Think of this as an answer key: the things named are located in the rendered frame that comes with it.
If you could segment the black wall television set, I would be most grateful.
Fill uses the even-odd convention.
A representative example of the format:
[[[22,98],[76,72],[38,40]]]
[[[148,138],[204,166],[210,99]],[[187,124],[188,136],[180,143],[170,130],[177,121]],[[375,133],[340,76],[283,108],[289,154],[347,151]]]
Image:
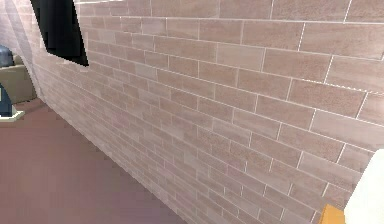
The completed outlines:
[[[88,66],[73,0],[30,0],[48,53]]]

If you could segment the white rounded object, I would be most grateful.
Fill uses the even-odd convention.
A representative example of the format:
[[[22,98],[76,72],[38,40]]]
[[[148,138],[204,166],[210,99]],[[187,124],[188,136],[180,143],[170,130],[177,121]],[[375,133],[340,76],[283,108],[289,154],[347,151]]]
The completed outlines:
[[[384,149],[369,161],[344,216],[346,224],[384,224]]]

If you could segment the dark blue object white base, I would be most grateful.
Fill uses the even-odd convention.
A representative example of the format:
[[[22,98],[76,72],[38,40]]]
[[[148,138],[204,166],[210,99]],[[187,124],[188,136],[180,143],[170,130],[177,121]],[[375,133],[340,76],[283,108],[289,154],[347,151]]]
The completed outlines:
[[[0,122],[15,122],[24,114],[24,111],[19,111],[12,105],[5,87],[0,83]]]

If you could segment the orange block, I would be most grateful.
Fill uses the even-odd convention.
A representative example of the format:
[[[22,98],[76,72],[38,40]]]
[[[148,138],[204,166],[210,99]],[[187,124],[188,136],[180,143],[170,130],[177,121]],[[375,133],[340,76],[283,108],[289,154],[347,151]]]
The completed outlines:
[[[344,212],[330,204],[326,204],[318,224],[346,224]]]

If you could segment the grey blue round object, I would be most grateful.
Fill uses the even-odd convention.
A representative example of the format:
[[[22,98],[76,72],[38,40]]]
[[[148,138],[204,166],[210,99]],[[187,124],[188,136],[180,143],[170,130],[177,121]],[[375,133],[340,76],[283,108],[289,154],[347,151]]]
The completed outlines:
[[[0,45],[0,68],[14,65],[13,54],[9,48]]]

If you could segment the beige cabinet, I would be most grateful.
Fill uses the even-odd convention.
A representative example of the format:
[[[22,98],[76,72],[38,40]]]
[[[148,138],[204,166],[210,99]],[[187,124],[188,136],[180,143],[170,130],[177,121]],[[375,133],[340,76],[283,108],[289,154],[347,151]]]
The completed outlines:
[[[13,104],[35,99],[35,88],[21,57],[14,55],[13,60],[13,66],[0,68],[0,83]]]

